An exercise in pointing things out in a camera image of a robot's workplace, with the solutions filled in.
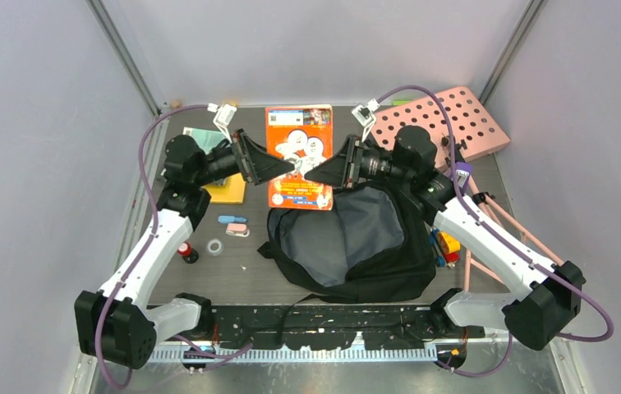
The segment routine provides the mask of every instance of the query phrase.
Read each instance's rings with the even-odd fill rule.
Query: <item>gray wall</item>
[[[65,392],[149,115],[84,2],[0,1],[0,392]]]
[[[488,105],[516,215],[580,264],[611,313],[610,341],[580,350],[592,392],[621,392],[621,2],[548,2]],[[597,335],[585,305],[573,331]]]
[[[160,99],[265,105],[365,102],[405,84],[479,94],[528,1],[105,3]]]

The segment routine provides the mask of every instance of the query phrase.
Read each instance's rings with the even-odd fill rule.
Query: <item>orange book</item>
[[[294,165],[293,171],[269,183],[269,206],[332,209],[332,187],[304,178],[306,172],[332,157],[332,107],[267,108],[266,118],[267,152]]]

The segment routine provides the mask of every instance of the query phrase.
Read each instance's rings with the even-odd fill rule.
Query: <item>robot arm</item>
[[[179,135],[165,147],[167,180],[158,201],[158,228],[151,221],[124,263],[96,292],[82,291],[74,310],[80,349],[95,355],[95,334],[99,315],[118,283],[124,283],[110,305],[103,326],[103,357],[127,367],[141,368],[153,349],[187,330],[208,332],[213,325],[211,302],[204,297],[179,294],[158,308],[147,309],[156,282],[182,242],[196,230],[209,206],[209,193],[201,186],[241,173],[254,185],[269,181],[293,169],[291,163],[270,156],[239,130],[231,145],[205,154],[189,135]],[[139,256],[153,236],[149,248]],[[134,261],[138,264],[123,276]]]
[[[529,266],[524,259],[485,229],[492,229],[513,248],[551,273],[581,289],[584,277],[571,262],[554,266],[527,248],[486,215],[475,219],[456,196],[453,183],[434,167],[436,146],[419,126],[404,126],[392,152],[350,135],[331,159],[306,174],[306,179],[335,187],[352,188],[360,178],[385,181],[397,189],[430,226],[458,239],[494,271],[511,291],[508,294],[472,294],[452,289],[431,306],[446,325],[468,325],[509,330],[524,345],[540,350],[578,313],[580,297]],[[465,204],[481,213],[473,201]]]

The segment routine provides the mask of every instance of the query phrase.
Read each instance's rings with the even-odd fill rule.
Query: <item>pink pegboard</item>
[[[467,161],[497,152],[509,143],[509,138],[468,88],[460,86],[444,90],[437,93],[436,97],[441,100],[451,118],[456,143],[462,143],[466,147],[461,153]],[[441,146],[441,139],[449,136],[449,129],[446,128],[444,116],[431,97],[377,112],[376,118],[378,121],[371,134],[388,150],[393,149],[395,135],[400,127],[424,127],[429,131],[431,141],[439,147],[436,167],[440,170],[446,168],[448,149]]]

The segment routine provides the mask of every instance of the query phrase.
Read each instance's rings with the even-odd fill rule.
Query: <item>tape roll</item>
[[[221,252],[223,252],[223,242],[221,242],[219,238],[214,238],[213,240],[207,242],[206,251],[212,256],[218,256]]]

